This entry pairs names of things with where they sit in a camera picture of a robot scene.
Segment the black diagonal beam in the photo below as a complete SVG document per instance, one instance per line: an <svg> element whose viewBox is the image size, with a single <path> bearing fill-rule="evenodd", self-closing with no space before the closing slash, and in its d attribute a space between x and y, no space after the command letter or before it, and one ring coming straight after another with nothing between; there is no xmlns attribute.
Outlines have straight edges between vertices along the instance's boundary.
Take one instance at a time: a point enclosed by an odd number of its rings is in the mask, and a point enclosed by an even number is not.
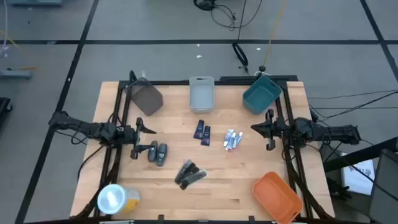
<svg viewBox="0 0 398 224"><path fill-rule="evenodd" d="M398 137L388 139L379 144L369 146L345 156L337 154L336 159L324 162L323 168L325 172L341 169L343 167L380 157L383 152L398 152Z"/></svg>

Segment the light grey plastic bin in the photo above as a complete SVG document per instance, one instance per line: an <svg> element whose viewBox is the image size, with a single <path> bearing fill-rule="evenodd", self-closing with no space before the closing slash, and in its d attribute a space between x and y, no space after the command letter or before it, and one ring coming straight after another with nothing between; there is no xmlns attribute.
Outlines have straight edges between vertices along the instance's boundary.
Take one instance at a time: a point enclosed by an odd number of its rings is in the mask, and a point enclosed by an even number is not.
<svg viewBox="0 0 398 224"><path fill-rule="evenodd" d="M190 77L189 106L194 113L209 113L215 107L213 77Z"/></svg>

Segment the dark translucent plastic bin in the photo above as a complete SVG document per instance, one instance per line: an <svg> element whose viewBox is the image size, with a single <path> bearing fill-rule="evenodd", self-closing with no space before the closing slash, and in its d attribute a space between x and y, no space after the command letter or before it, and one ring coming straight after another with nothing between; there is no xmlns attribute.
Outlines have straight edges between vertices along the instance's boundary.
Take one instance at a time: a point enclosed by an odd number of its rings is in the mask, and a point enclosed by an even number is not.
<svg viewBox="0 0 398 224"><path fill-rule="evenodd" d="M161 92L146 78L130 79L127 96L146 116L153 115L164 104Z"/></svg>

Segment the grey flat bar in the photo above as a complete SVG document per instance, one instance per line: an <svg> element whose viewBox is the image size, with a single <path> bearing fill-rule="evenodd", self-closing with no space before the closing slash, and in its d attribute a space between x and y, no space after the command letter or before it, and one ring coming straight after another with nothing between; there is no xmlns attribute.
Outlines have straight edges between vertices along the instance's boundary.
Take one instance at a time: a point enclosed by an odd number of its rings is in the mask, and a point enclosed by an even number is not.
<svg viewBox="0 0 398 224"><path fill-rule="evenodd" d="M32 72L28 70L0 70L0 79L31 79Z"/></svg>

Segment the teal plastic bin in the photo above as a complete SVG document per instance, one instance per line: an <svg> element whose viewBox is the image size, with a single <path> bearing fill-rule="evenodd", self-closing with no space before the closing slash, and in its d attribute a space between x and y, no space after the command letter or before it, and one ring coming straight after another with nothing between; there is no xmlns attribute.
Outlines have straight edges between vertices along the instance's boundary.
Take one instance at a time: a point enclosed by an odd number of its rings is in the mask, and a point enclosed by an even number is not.
<svg viewBox="0 0 398 224"><path fill-rule="evenodd" d="M282 89L270 78L261 77L243 93L243 106L254 115L261 114L281 94Z"/></svg>

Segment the black object on floor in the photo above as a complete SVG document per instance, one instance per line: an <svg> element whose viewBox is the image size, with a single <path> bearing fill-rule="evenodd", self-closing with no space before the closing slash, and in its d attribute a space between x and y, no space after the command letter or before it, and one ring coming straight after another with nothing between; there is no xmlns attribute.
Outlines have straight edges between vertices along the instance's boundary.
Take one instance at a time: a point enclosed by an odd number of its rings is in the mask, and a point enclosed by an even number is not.
<svg viewBox="0 0 398 224"><path fill-rule="evenodd" d="M11 111L11 99L6 97L0 97L0 128L3 126L6 118Z"/></svg>

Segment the black aluminium table frame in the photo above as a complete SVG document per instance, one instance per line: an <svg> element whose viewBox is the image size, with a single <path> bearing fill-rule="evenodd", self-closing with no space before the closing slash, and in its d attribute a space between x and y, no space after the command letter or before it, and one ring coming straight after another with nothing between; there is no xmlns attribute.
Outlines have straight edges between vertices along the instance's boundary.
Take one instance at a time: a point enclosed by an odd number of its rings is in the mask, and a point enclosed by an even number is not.
<svg viewBox="0 0 398 224"><path fill-rule="evenodd" d="M164 104L152 116L144 117L144 125L156 134L143 134L141 141L153 140L169 146L166 162L158 167L141 154L131 159L131 148L121 149L117 182L137 189L141 203L131 213L115 216L78 214L93 198L104 166L111 166L115 150L101 149L95 141L87 145L87 164L82 168L72 205L70 223L126 221L141 223L260 223L272 220L271 215L252 194L254 183L268 172L276 172L288 181L282 159L282 141L272 151L267 141L251 129L264 121L263 115L251 114L243 107L243 93L251 86L248 77L232 78L215 85L215 108L211 113L195 114L189 107L189 84L186 81L156 81L154 86L163 95ZM211 127L210 145L194 139L198 121ZM241 142L232 150L223 146L227 130L243 132ZM175 177L190 159L206 177L190 184L185 190Z"/></svg>

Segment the dark grey oval razor case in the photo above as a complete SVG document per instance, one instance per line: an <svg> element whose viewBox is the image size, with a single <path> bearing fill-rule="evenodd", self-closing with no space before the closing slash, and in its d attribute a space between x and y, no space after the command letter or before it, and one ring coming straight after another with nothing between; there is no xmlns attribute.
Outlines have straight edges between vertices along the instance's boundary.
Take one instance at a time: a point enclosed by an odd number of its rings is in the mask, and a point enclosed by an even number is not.
<svg viewBox="0 0 398 224"><path fill-rule="evenodd" d="M157 157L155 163L157 166L163 166L165 159L167 157L168 146L164 143L160 144L157 148Z"/></svg>
<svg viewBox="0 0 398 224"><path fill-rule="evenodd" d="M151 147L148 150L147 158L149 162L155 162L157 159L158 142L152 141L150 145Z"/></svg>

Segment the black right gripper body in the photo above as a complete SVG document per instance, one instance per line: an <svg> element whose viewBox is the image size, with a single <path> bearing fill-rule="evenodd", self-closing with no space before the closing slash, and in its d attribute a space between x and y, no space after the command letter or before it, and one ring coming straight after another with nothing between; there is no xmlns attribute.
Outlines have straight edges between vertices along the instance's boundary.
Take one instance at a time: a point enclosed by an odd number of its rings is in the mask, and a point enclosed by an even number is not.
<svg viewBox="0 0 398 224"><path fill-rule="evenodd" d="M274 110L269 109L266 112L266 138L268 139L268 143L266 149L268 151L272 151L275 149L275 139L274 137L278 137L283 140L283 142L290 142L290 130L289 126L286 125L283 118L276 117L274 118Z"/></svg>

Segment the white yellow wipes canister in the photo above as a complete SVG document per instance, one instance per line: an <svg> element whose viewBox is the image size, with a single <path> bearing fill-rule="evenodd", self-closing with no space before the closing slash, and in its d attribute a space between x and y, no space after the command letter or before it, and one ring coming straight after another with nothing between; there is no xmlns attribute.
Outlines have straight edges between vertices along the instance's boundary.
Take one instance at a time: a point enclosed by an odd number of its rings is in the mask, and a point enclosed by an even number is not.
<svg viewBox="0 0 398 224"><path fill-rule="evenodd" d="M131 213L141 202L141 195L136 189L109 184L98 194L96 205L106 215Z"/></svg>

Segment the black comb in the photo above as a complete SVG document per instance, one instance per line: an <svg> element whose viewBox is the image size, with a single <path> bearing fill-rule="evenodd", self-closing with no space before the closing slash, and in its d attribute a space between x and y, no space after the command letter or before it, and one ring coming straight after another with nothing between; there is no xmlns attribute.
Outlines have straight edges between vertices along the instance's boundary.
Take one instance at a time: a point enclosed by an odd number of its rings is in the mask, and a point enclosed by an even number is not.
<svg viewBox="0 0 398 224"><path fill-rule="evenodd" d="M193 169L184 177L184 178L186 178L186 177L188 177L189 175L192 175L192 174L194 174L194 173L196 173L196 172L198 172L199 171L199 168L193 163Z"/></svg>
<svg viewBox="0 0 398 224"><path fill-rule="evenodd" d="M199 170L198 172L196 172L196 173L194 173L192 175L189 175L188 177L184 178L181 181L180 188L182 190L185 190L190 184L192 184L192 183L194 183L194 182L206 177L206 175L207 175L207 173L206 173L205 170Z"/></svg>
<svg viewBox="0 0 398 224"><path fill-rule="evenodd" d="M177 173L177 176L175 177L175 183L179 184L181 183L182 179L193 169L193 162L188 159L185 161L179 172Z"/></svg>

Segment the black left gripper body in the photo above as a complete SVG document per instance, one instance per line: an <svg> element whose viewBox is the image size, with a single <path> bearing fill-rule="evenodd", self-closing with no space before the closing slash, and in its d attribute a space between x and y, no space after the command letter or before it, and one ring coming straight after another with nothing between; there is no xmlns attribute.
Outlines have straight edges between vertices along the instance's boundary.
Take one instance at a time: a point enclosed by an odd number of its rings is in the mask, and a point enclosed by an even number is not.
<svg viewBox="0 0 398 224"><path fill-rule="evenodd" d="M144 125L141 117L136 119L136 128L132 128L131 126L125 126L122 130L122 140L123 144L132 144L133 149L131 150L131 159L136 160L138 158L139 153L141 152L141 147L139 145L140 142L140 133L142 132Z"/></svg>

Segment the orange plastic bin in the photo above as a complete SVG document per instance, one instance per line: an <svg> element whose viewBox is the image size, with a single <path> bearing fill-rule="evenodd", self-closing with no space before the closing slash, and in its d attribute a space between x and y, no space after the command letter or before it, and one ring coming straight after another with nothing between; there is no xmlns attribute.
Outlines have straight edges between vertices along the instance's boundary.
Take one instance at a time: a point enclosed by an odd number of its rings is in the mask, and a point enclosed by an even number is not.
<svg viewBox="0 0 398 224"><path fill-rule="evenodd" d="M268 172L257 180L252 193L279 224L292 223L303 209L300 197L276 172Z"/></svg>

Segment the grey floor object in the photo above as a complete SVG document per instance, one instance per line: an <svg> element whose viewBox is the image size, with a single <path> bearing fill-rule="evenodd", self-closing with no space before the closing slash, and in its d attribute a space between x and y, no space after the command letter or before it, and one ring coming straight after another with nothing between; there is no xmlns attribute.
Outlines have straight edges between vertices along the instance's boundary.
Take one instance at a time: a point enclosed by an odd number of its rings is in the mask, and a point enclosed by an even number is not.
<svg viewBox="0 0 398 224"><path fill-rule="evenodd" d="M61 6L63 0L6 0L11 6Z"/></svg>

